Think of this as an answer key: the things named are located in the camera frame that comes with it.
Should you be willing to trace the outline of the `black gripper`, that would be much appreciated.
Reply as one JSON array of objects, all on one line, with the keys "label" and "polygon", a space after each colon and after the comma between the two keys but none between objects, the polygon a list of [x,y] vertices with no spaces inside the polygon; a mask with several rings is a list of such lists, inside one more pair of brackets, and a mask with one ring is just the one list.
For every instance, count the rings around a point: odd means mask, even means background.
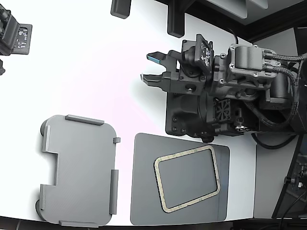
[{"label": "black gripper", "polygon": [[[186,41],[192,46],[181,52],[170,50],[167,54],[153,52],[147,59],[166,68],[160,75],[141,74],[141,80],[148,86],[158,87],[165,92],[200,95],[213,77],[214,50],[213,42],[205,39]],[[178,80],[171,82],[171,73],[180,63]]]}]

